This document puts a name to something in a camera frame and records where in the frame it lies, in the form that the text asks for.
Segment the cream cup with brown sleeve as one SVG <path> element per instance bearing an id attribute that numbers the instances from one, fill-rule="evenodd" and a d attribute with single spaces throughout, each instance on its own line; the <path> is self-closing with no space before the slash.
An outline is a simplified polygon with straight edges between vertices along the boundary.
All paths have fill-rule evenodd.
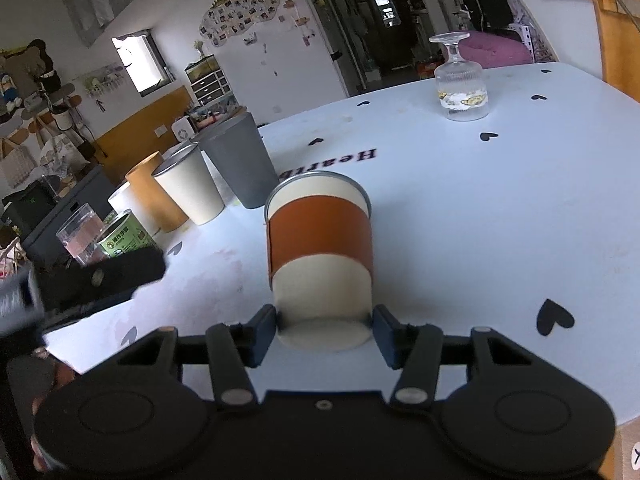
<path id="1" fill-rule="evenodd" d="M 279 337 L 292 348 L 345 351 L 371 337 L 371 203 L 344 174 L 311 171 L 265 203 L 269 285 Z"/>

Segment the small white cup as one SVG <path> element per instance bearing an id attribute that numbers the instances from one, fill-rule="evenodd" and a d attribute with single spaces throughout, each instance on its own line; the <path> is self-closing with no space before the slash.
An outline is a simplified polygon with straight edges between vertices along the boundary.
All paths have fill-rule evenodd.
<path id="1" fill-rule="evenodd" d="M 137 196 L 134 194 L 131 184 L 128 181 L 119 185 L 107 201 L 118 214 L 124 214 L 126 211 L 132 212 L 145 228 L 145 231 L 151 236 L 155 236 L 160 232 L 160 226 L 146 211 L 140 200 L 137 199 Z"/>

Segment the tan bamboo cup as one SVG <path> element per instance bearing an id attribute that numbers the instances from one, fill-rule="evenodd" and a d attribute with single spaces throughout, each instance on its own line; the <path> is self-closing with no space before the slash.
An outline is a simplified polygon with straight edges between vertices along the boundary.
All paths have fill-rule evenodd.
<path id="1" fill-rule="evenodd" d="M 132 167 L 126 179 L 144 210 L 168 233 L 180 228 L 189 218 L 152 176 L 163 161 L 160 152 L 154 152 Z"/>

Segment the white cup with metal rim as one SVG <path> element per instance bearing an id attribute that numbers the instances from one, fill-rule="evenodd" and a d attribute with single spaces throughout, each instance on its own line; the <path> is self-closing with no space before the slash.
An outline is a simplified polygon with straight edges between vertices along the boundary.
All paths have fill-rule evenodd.
<path id="1" fill-rule="evenodd" d="M 197 226 L 214 220 L 224 210 L 224 200 L 196 144 L 179 148 L 152 177 Z"/>

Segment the dark grey plastic cup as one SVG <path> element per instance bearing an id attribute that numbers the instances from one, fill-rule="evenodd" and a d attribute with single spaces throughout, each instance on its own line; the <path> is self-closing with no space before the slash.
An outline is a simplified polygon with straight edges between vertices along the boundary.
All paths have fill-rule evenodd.
<path id="1" fill-rule="evenodd" d="M 278 174 L 249 112 L 205 128 L 195 142 L 245 208 L 264 206 L 279 185 Z"/>

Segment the clear glass with pink drink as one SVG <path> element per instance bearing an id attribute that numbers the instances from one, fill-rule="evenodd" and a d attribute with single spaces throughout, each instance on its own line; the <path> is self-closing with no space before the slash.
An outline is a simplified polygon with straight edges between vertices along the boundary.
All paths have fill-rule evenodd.
<path id="1" fill-rule="evenodd" d="M 81 266 L 106 258 L 98 239 L 105 229 L 103 220 L 89 204 L 81 205 L 56 232 L 63 247 Z"/>

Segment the green labelled tin can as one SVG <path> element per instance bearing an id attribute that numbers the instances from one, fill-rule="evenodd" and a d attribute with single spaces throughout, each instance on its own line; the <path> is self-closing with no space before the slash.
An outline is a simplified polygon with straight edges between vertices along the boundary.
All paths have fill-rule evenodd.
<path id="1" fill-rule="evenodd" d="M 108 222 L 96 237 L 96 244 L 110 258 L 155 246 L 152 236 L 130 211 L 118 214 Z"/>

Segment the white small appliance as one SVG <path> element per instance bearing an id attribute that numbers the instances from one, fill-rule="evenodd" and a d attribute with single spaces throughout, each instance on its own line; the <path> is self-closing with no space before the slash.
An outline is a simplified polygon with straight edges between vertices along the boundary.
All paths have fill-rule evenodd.
<path id="1" fill-rule="evenodd" d="M 171 124 L 171 131 L 179 143 L 190 141 L 198 133 L 192 119 L 189 116 L 182 116 Z"/>

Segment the clear upturned stemmed glass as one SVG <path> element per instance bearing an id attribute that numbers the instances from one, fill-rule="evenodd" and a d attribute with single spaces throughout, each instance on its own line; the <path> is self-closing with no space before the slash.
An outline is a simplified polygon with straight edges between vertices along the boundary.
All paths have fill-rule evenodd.
<path id="1" fill-rule="evenodd" d="M 434 70 L 434 76 L 440 106 L 454 122 L 474 122 L 489 113 L 483 67 L 460 53 L 460 42 L 470 37 L 467 30 L 457 30 L 430 38 L 432 44 L 440 44 L 447 52 L 447 61 Z"/>

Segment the small drawer organiser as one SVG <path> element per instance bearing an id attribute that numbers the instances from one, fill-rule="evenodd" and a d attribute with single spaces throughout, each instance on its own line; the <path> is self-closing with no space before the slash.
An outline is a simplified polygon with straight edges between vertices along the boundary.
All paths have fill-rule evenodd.
<path id="1" fill-rule="evenodd" d="M 196 102 L 201 106 L 232 93 L 228 79 L 213 55 L 206 55 L 189 64 L 184 72 L 190 81 Z"/>

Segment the purple pouf seat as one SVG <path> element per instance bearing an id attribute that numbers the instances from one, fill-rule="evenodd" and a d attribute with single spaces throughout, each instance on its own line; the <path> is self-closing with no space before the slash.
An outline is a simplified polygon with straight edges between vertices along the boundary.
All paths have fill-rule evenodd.
<path id="1" fill-rule="evenodd" d="M 466 60 L 477 62 L 483 68 L 524 65 L 532 62 L 529 50 L 521 41 L 475 30 L 470 32 L 468 38 L 460 41 L 459 51 Z"/>

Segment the cloud shaped photo board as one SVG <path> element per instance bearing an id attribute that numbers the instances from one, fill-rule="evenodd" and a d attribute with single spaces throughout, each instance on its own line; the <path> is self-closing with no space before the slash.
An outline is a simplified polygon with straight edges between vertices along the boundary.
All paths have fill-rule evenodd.
<path id="1" fill-rule="evenodd" d="M 280 3 L 281 0 L 216 0 L 204 13 L 198 32 L 219 47 L 254 24 L 272 20 Z"/>

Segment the brown wall pin board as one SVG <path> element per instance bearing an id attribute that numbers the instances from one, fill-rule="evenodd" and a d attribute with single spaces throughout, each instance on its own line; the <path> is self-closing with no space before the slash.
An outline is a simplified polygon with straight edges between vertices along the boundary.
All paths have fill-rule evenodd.
<path id="1" fill-rule="evenodd" d="M 32 112 L 62 88 L 62 82 L 42 39 L 26 47 L 1 52 L 1 122 L 18 110 Z"/>

